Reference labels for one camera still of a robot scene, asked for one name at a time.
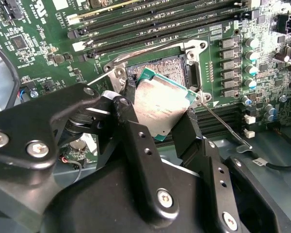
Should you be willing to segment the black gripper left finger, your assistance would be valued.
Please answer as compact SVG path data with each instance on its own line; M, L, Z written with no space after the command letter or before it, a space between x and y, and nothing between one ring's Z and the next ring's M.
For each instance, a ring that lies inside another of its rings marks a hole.
M0 212L21 222L50 215L62 222L94 220L94 209L114 213L120 207L110 184L108 166L98 178L80 180L66 189L55 188L52 177L60 143L67 141L68 121L79 112L93 120L90 133L119 139L116 153L126 162L134 184L134 205L146 222L172 222L179 203L148 128L138 122L125 97L103 100L85 84L75 84L37 100L0 112Z

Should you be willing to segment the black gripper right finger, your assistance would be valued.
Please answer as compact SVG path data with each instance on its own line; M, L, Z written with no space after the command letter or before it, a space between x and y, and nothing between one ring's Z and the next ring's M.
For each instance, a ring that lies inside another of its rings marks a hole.
M205 226L211 233L291 233L291 220L235 157L222 159L217 146L203 137L189 108L173 127L182 166L202 179Z

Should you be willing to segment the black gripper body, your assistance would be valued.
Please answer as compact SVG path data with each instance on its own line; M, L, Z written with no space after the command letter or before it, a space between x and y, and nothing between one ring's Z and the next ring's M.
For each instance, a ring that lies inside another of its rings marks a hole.
M180 212L166 228L144 220L124 161L113 162L58 193L45 212L47 233L204 233L201 179L165 163Z

